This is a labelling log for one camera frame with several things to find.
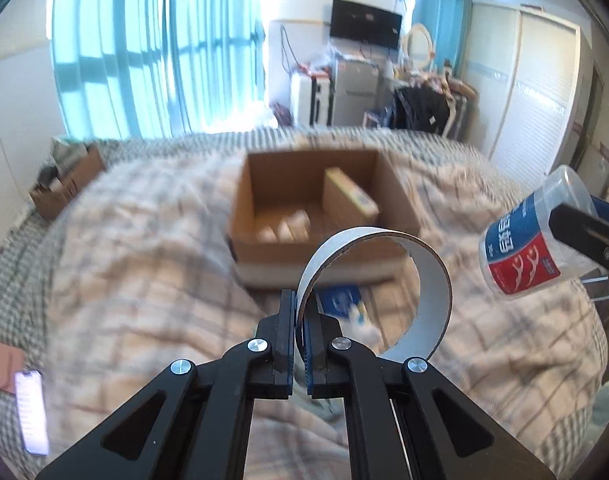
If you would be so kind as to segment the beige plaid blanket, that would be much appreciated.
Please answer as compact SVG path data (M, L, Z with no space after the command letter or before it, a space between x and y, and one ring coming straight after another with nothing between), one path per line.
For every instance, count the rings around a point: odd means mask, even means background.
M505 301L478 263L486 226L523 198L475 162L388 158L453 283L431 362L555 474L577 456L607 364L582 284ZM48 279L44 393L50 455L81 439L178 358L210 361L274 307L233 273L226 227L242 159L192 156L114 166L61 216Z

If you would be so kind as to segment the medicine box with barcode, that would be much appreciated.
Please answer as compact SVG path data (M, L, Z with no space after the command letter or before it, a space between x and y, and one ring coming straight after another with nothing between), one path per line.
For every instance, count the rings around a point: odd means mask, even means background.
M338 167L325 170L322 207L339 229L374 226L379 217L375 200Z

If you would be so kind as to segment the cream lace cloth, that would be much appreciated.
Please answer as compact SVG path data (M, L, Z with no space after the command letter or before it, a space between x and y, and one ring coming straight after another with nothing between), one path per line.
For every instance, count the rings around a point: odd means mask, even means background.
M311 220L304 209L262 221L256 230L260 243L304 243L310 238Z

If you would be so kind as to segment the clear blue labelled bottle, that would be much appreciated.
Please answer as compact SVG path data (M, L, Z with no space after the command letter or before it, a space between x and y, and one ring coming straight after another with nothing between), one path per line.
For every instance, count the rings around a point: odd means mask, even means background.
M560 166L536 191L487 227L479 243L479 262L495 296L525 296L597 268L594 261L553 236L549 220L560 204L597 216L580 177L570 167Z

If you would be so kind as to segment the silver small refrigerator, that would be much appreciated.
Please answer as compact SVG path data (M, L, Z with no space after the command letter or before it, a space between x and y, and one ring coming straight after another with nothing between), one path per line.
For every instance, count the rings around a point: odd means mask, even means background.
M379 70L361 58L335 58L332 67L331 125L361 126L376 101Z

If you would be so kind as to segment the blue tissue pack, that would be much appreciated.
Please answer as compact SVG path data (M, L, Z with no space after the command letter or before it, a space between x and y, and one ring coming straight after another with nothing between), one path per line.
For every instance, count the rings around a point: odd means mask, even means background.
M367 320L367 309L357 285L344 284L320 288L317 291L317 299L319 310L323 314L355 324L364 324Z

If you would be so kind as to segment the teal right curtain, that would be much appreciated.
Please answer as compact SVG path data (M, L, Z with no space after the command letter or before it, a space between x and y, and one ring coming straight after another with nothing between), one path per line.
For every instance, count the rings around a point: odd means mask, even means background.
M455 75L462 67L472 6L472 0L415 0L412 23L426 27L433 38L437 66L449 61Z

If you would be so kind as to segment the black wall television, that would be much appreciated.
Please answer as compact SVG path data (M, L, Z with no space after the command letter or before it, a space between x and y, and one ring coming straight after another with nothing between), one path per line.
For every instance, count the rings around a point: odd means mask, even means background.
M359 2L333 0L329 36L395 50L401 25L401 14Z

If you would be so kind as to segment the white oval mirror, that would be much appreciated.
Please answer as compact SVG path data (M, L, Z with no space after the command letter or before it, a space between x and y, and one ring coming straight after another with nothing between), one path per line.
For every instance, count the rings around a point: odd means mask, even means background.
M423 24L414 24L401 41L402 60L410 70L427 70L435 56L433 38Z

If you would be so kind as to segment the teal window curtain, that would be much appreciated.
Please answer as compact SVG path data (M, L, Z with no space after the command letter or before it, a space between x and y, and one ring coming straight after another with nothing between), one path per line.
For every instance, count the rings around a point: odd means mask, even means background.
M52 0L67 136L250 129L264 99L264 38L259 0Z

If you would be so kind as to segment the white plush toy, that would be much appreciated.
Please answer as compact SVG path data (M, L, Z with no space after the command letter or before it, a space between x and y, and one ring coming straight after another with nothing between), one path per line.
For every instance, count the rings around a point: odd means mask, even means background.
M350 304L349 318L345 334L377 352L383 343L381 330L371 321L363 302Z

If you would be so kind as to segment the white suitcase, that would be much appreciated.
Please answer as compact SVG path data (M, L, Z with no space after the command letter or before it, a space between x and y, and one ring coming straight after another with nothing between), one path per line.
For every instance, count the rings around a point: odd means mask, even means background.
M290 110L295 126L325 127L329 123L331 80L321 72L296 72L290 76Z

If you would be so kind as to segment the white smartphone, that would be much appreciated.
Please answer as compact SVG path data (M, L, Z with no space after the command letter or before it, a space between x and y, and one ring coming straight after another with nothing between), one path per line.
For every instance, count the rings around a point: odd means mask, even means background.
M24 448L33 455L47 456L50 452L46 428L46 413L42 376L36 370L15 374L16 404Z

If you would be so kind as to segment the green checked bed sheet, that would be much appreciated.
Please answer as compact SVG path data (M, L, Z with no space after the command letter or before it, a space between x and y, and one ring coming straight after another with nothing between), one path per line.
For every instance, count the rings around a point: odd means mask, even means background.
M215 358L262 317L226 235L247 154L375 148L404 186L429 171L468 190L495 172L471 146L388 129L258 129L98 148L107 174L55 221L29 214L0 253L0 342L43 376L53 452L169 362Z

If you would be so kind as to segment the white wardrobe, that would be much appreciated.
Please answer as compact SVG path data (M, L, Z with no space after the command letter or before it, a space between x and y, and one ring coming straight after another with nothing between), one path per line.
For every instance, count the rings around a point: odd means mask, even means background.
M579 25L476 2L461 69L478 93L466 140L502 174L536 188L570 162L593 77L593 54Z

